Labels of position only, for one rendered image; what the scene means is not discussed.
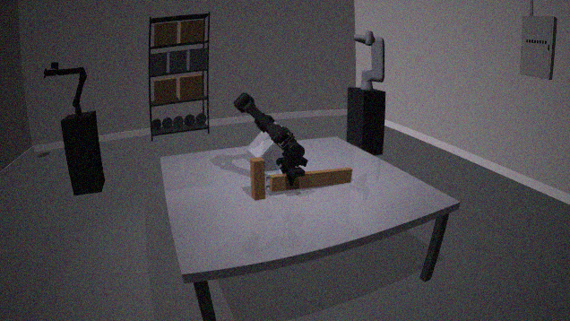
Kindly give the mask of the wooden rail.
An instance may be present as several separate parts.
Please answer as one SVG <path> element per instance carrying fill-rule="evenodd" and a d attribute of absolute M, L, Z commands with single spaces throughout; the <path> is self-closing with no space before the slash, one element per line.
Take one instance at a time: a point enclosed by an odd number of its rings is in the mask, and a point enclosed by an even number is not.
<path fill-rule="evenodd" d="M 352 171 L 352 168 L 305 171 L 305 176 L 295 178 L 293 186 L 289 185 L 286 173 L 270 175 L 266 177 L 266 181 L 270 179 L 270 185 L 265 186 L 265 190 L 269 188 L 271 192 L 278 192 L 349 183 L 351 182 Z"/>

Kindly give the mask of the wooden post with slot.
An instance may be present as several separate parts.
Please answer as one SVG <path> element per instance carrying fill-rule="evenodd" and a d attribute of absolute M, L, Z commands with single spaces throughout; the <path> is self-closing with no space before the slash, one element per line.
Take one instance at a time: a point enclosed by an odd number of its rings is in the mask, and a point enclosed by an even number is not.
<path fill-rule="evenodd" d="M 261 157 L 250 158 L 250 182 L 252 197 L 265 199 L 264 159 Z"/>

